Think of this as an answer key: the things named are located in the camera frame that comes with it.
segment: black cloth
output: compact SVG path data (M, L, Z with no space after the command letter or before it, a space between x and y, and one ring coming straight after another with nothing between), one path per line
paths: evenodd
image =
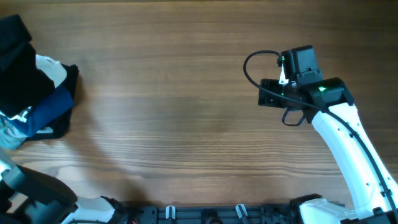
M55 89L54 82L36 67L31 39L19 16L0 19L0 110L9 118Z
M72 98L75 97L76 84L79 76L79 69L76 65L62 65L67 71L67 78L61 83L69 92ZM35 134L31 138L27 138L27 141L31 140L44 140L44 139L57 139L61 138L66 134L70 124L70 116L72 115L72 109L65 112L59 118L53 120L47 125L47 127L53 129L53 133L47 134Z

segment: wooden tabletop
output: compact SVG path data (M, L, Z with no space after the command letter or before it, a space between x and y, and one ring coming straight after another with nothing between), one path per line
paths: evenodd
M258 106L243 74L254 51L307 44L324 78L345 81L398 177L396 3L0 2L1 17L21 15L38 54L79 66L69 133L11 153L79 196L234 205L318 193L352 206L312 125L284 126L284 110ZM280 74L274 56L253 58L248 70L258 82Z

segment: green indicator light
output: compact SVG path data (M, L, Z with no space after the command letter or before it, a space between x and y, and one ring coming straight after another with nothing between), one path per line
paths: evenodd
M325 91L325 90L327 90L327 88L325 88L325 87L323 87L323 86L320 86L320 87L319 87L319 91L323 92L323 91Z

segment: clothing stack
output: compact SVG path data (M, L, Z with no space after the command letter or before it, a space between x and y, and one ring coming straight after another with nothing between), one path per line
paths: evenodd
M78 67L36 54L18 15L0 19L0 148L62 137L70 123Z

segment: blue cloth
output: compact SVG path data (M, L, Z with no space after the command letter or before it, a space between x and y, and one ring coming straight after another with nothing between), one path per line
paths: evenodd
M18 120L9 120L9 122L20 132L26 134L28 137L32 137L38 130L64 114L72 106L73 99L70 92L60 85L50 96L35 105L26 123Z

